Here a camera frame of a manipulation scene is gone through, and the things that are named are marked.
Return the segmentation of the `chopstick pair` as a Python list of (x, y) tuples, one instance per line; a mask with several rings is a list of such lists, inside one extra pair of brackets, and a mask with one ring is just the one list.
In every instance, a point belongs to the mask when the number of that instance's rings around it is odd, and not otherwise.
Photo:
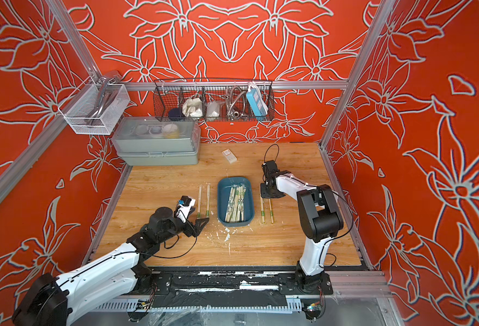
[(274, 214), (273, 214), (273, 205), (272, 205), (272, 201), (271, 201), (270, 198), (268, 199), (268, 203), (269, 203), (269, 213), (270, 213), (271, 224), (274, 224), (275, 219), (274, 219)]
[(203, 190), (203, 186), (202, 186), (202, 185), (199, 185), (198, 201), (197, 201), (197, 219), (200, 219), (200, 217), (201, 217), (202, 190)]
[(264, 199), (262, 197), (260, 197), (260, 208), (261, 208), (261, 224), (266, 224)]
[(207, 184), (205, 217), (210, 217), (210, 184)]

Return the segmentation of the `blue plastic storage box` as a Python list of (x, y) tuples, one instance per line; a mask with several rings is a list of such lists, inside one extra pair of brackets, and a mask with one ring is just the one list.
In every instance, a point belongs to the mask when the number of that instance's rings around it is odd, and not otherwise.
[(218, 220), (226, 227), (249, 225), (254, 219), (254, 198), (250, 181), (228, 177), (218, 183)]

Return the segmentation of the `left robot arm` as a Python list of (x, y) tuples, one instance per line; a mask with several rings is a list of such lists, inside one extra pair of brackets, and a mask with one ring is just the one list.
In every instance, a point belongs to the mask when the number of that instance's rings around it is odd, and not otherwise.
[(185, 234), (197, 238), (208, 218), (190, 221), (192, 205), (158, 208), (139, 232), (115, 250), (80, 268), (39, 277), (14, 310), (14, 325), (72, 325), (113, 298), (131, 292), (151, 271), (145, 262), (167, 240)]

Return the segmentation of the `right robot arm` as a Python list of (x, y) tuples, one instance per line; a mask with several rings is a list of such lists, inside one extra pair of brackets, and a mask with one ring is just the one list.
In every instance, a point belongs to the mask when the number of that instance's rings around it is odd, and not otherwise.
[(310, 293), (325, 281), (324, 262), (329, 246), (344, 228), (338, 202), (330, 186), (311, 185), (289, 171), (279, 170), (274, 160), (264, 162), (262, 172), (262, 198), (288, 195), (297, 202), (306, 241), (296, 265), (295, 283), (302, 292)]

